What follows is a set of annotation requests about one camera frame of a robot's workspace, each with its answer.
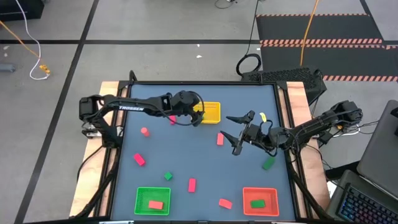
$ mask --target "green tray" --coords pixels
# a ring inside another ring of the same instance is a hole
[[[169,215],[171,189],[168,187],[139,187],[137,188],[136,215]],[[148,208],[150,200],[163,202],[163,209]]]

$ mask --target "red block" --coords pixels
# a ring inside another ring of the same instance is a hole
[[[197,180],[195,178],[189,178],[188,192],[194,193],[197,186]]]
[[[217,134],[217,145],[222,146],[224,144],[224,135],[221,133]]]
[[[175,116],[172,115],[172,116],[170,116],[169,118],[171,119],[170,124],[171,124],[171,125],[175,125],[175,122],[176,122],[176,120],[177,120],[177,119],[175,118]]]
[[[228,209],[232,208],[232,202],[230,202],[229,200],[223,199],[223,198],[220,198],[218,205],[221,207],[224,207],[224,208],[228,208]]]
[[[148,208],[162,209],[163,202],[149,201]]]
[[[141,133],[145,136],[145,137],[149,137],[149,131],[147,128],[141,128]]]
[[[140,154],[135,154],[134,155],[134,159],[136,160],[136,162],[138,163],[138,165],[143,166],[145,165],[145,160],[144,158],[142,158],[142,156]]]

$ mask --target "orange cable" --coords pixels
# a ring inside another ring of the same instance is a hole
[[[13,33],[13,31],[11,31],[10,30],[10,28],[8,28],[2,21],[0,21],[0,24],[2,25],[2,26],[4,26],[4,28],[6,28],[6,30],[10,33],[10,34],[12,34],[28,51],[30,51],[32,54],[34,54],[36,57],[38,57],[38,58],[40,58],[39,57],[39,55],[36,53],[36,52],[34,52],[33,50],[31,50],[30,48],[28,48],[24,43],[23,43],[23,41],[21,41],[21,39],[15,34],[15,33]]]
[[[310,21],[308,22],[307,30],[305,30],[305,34],[304,34],[304,38],[303,38],[303,45],[301,47],[300,66],[303,65],[305,41],[307,39],[308,31],[310,30],[313,15],[315,14],[315,11],[317,10],[318,2],[319,2],[319,0],[317,0],[315,2],[315,5],[314,5],[312,13],[311,13]]]

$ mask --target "orange tray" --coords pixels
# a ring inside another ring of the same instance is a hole
[[[266,206],[264,208],[251,208],[252,200],[264,200]],[[278,194],[276,189],[261,187],[244,187],[243,188],[243,213],[245,215],[255,216],[279,216]]]

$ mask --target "laptop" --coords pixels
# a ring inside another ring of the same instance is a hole
[[[357,171],[346,170],[326,212],[338,220],[398,224],[398,118],[390,100],[366,147]]]

